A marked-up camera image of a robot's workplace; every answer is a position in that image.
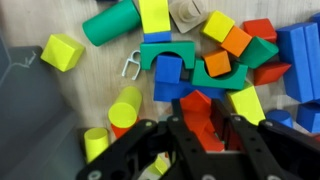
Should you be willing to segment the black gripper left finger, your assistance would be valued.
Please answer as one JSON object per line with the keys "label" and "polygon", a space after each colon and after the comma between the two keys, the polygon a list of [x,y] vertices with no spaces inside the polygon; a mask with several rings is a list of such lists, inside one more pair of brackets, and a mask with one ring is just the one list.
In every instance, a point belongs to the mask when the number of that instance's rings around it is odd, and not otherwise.
{"label": "black gripper left finger", "polygon": [[172,101],[173,115],[167,120],[172,144],[169,151],[172,166],[166,180],[214,180],[206,153],[184,121],[178,99]]}

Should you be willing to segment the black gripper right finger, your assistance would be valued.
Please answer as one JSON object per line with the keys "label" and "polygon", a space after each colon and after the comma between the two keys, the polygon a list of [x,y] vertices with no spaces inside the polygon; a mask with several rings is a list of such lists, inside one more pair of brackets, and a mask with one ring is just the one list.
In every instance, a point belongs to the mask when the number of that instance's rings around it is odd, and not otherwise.
{"label": "black gripper right finger", "polygon": [[211,122],[225,142],[226,153],[217,157],[223,179],[277,180],[277,162],[255,127],[218,99],[211,101],[211,110]]}

